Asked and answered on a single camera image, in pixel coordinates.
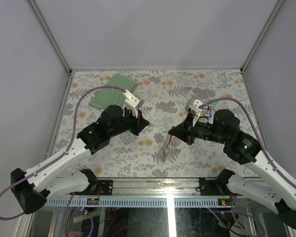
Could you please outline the silver keys bunch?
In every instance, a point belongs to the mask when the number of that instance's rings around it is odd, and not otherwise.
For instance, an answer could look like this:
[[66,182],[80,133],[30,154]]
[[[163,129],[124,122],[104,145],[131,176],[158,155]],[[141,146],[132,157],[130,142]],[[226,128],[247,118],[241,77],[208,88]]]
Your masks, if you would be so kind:
[[170,144],[170,136],[167,136],[163,140],[163,144],[162,144],[162,156],[164,161],[167,159],[169,144]]

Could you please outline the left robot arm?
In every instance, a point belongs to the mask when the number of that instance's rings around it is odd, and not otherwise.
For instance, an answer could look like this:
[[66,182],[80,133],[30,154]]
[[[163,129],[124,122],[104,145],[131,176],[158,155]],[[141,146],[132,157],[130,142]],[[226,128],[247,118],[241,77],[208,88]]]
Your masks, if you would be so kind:
[[24,214],[38,211],[49,199],[61,195],[96,193],[98,178],[90,169],[82,169],[67,177],[60,177],[60,173],[109,145],[112,137],[128,131],[138,136],[148,125],[149,121],[141,111],[135,116],[127,108],[110,106],[96,122],[79,132],[68,148],[25,171],[20,168],[13,170],[10,174],[11,191]]

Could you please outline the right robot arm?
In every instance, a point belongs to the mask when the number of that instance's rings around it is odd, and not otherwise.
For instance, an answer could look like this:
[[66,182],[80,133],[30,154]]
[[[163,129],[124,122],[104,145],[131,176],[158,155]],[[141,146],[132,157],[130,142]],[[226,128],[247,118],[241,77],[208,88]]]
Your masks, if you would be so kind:
[[223,144],[223,152],[230,159],[258,174],[268,187],[224,169],[215,179],[216,191],[221,195],[232,192],[250,198],[296,230],[296,179],[270,157],[257,139],[240,130],[240,120],[233,112],[216,111],[213,123],[196,121],[194,115],[188,113],[186,119],[168,133],[188,145],[195,139]]

